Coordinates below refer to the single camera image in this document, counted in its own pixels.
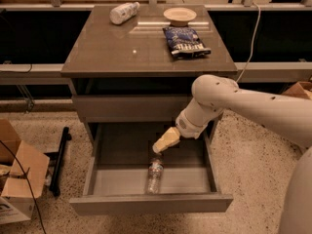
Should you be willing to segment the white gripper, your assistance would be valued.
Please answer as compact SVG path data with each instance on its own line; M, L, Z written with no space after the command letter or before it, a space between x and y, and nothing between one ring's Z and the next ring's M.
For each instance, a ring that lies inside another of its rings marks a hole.
M161 153L179 143L180 136L197 139L207 126L207 121L192 122L187 118L186 110L182 110L175 119L175 127L168 128L153 144L152 150L155 153Z

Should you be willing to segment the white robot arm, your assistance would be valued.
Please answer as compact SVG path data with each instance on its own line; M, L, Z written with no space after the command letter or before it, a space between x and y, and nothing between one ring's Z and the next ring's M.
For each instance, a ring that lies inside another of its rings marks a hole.
M225 109L304 147L288 185L279 234L312 234L312 100L244 90L234 80L214 75L196 78L191 92L192 100L153 151L160 153L182 137L198 138Z

